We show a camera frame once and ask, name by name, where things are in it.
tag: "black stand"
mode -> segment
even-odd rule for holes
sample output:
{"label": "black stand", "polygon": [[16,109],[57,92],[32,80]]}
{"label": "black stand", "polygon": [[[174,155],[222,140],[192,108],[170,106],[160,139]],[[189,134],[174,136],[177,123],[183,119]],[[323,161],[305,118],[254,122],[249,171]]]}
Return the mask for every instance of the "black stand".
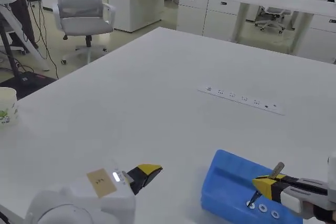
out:
{"label": "black stand", "polygon": [[19,72],[16,67],[16,63],[10,49],[10,44],[8,42],[6,31],[2,21],[0,20],[0,36],[3,41],[6,54],[9,59],[10,67],[13,70],[14,77],[0,83],[0,87],[10,87],[16,90],[17,98],[21,99],[34,93],[35,91],[45,87],[46,85],[56,81],[53,78],[41,76],[33,72]]}
{"label": "black stand", "polygon": [[[17,0],[13,3],[10,3],[9,6],[13,15],[22,24],[22,31],[26,35],[27,39],[30,40],[30,42],[33,44],[35,48],[38,48],[37,44],[35,43],[32,21],[30,19],[28,4],[26,0]],[[28,52],[28,49],[26,48],[24,43],[19,39],[16,33],[9,33],[9,35],[12,39],[13,46],[23,47],[25,51]]]}

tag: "chair armrest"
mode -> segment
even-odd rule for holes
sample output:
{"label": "chair armrest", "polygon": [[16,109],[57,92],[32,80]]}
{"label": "chair armrest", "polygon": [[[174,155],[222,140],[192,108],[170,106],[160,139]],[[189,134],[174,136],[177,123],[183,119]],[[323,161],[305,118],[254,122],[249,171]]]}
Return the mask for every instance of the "chair armrest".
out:
{"label": "chair armrest", "polygon": [[52,6],[52,11],[53,11],[55,22],[56,22],[56,27],[58,30],[62,31],[61,18],[59,17],[59,9],[58,9],[57,4]]}
{"label": "chair armrest", "polygon": [[288,10],[287,10],[287,9],[283,9],[282,12],[281,12],[279,15],[280,15],[280,16],[283,15],[283,13],[286,12],[286,11],[288,11]]}
{"label": "chair armrest", "polygon": [[109,5],[107,3],[103,3],[103,5],[108,10],[108,22],[113,27],[116,8],[113,5]]}

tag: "desk leg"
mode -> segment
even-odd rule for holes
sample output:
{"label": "desk leg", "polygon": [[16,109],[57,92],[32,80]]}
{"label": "desk leg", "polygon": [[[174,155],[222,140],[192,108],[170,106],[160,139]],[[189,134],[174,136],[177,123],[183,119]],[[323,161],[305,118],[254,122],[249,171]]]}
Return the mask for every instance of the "desk leg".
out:
{"label": "desk leg", "polygon": [[22,31],[22,26],[19,23],[19,21],[15,18],[15,16],[4,6],[0,5],[0,13],[4,16],[6,21],[10,24],[14,32],[17,34],[19,39],[22,41],[22,43],[26,46],[26,48],[29,50],[29,52],[34,56],[36,61],[39,63],[40,67],[43,69],[43,71],[48,71],[49,66],[47,64],[47,61],[42,58],[40,53],[35,49],[33,44],[28,40],[24,38],[24,34]]}
{"label": "desk leg", "polygon": [[240,33],[242,32],[241,30],[243,29],[244,24],[245,24],[246,15],[247,15],[249,7],[250,7],[250,4],[245,4],[245,3],[240,4],[235,28],[233,30],[231,40],[230,40],[231,42],[234,42],[234,43],[238,42]]}
{"label": "desk leg", "polygon": [[8,38],[7,38],[6,31],[5,31],[5,28],[4,28],[4,25],[3,25],[2,21],[0,21],[0,36],[1,36],[2,42],[3,42],[4,47],[5,47],[5,51],[6,51],[8,60],[9,60],[10,67],[12,68],[12,71],[13,71],[13,74],[14,74],[15,78],[17,78],[17,80],[18,80],[18,78],[20,78],[19,77],[19,71],[16,68],[15,59],[13,57],[12,50],[10,49],[10,44],[8,42]]}
{"label": "desk leg", "polygon": [[296,28],[295,22],[297,19],[301,19],[301,17],[302,17],[302,14],[300,14],[300,12],[293,12],[292,19],[290,20],[292,28],[294,29]]}
{"label": "desk leg", "polygon": [[295,29],[294,38],[292,44],[289,46],[289,54],[296,55],[303,38],[306,35],[307,30],[311,20],[313,19],[314,14],[311,13],[302,13],[302,18],[298,27]]}

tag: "metal washer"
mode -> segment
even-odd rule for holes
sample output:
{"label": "metal washer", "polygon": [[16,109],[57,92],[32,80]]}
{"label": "metal washer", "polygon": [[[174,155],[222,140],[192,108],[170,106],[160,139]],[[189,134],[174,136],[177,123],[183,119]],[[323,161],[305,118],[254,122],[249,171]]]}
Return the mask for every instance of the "metal washer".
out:
{"label": "metal washer", "polygon": [[249,209],[255,209],[256,205],[254,203],[251,204],[251,206],[248,207]]}
{"label": "metal washer", "polygon": [[261,212],[267,212],[267,207],[266,207],[264,204],[260,204],[260,205],[259,205],[259,210],[260,210]]}
{"label": "metal washer", "polygon": [[272,217],[275,218],[275,219],[279,219],[279,218],[280,218],[279,213],[276,212],[276,211],[274,211],[274,210],[271,212],[271,215],[272,215]]}

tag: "metal part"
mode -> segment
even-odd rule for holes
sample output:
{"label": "metal part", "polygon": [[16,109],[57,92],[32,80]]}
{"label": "metal part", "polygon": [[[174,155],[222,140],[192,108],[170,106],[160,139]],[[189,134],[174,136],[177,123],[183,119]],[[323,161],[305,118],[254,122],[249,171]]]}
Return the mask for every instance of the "metal part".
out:
{"label": "metal part", "polygon": [[267,207],[264,204],[259,205],[260,212],[267,212]]}
{"label": "metal part", "polygon": [[279,162],[277,166],[273,169],[272,173],[268,176],[268,178],[275,179],[285,167],[283,162]]}
{"label": "metal part", "polygon": [[280,218],[280,215],[279,215],[279,213],[278,212],[276,212],[276,211],[272,211],[271,212],[271,215],[273,216],[273,218],[275,218],[275,219],[279,219]]}
{"label": "metal part", "polygon": [[255,209],[256,208],[256,205],[254,203],[252,203],[250,205],[250,201],[246,202],[246,205],[249,206],[248,208],[250,208],[250,209]]}
{"label": "metal part", "polygon": [[261,196],[261,193],[259,191],[256,191],[251,200],[249,201],[249,205],[247,205],[247,207],[250,207],[250,205],[252,205],[259,197]]}
{"label": "metal part", "polygon": [[131,183],[133,183],[134,182],[134,179],[130,176],[130,175],[128,175],[127,174],[127,172],[125,172],[125,171],[122,171],[122,175],[124,175],[125,176],[125,178],[127,179],[127,181],[128,181],[128,184],[131,184]]}
{"label": "metal part", "polygon": [[[284,168],[284,166],[285,166],[285,164],[284,164],[283,162],[279,162],[279,163],[276,165],[276,167],[272,170],[271,174],[268,175],[268,178],[271,178],[271,179],[276,178],[276,177],[280,174],[280,172],[282,171],[282,169]],[[253,194],[253,196],[252,196],[252,198],[251,198],[251,200],[250,200],[250,203],[249,203],[249,205],[247,205],[247,207],[250,207],[250,205],[251,205],[252,203],[254,203],[260,196],[261,196],[261,193],[258,192],[258,191],[256,191],[256,192]]]}

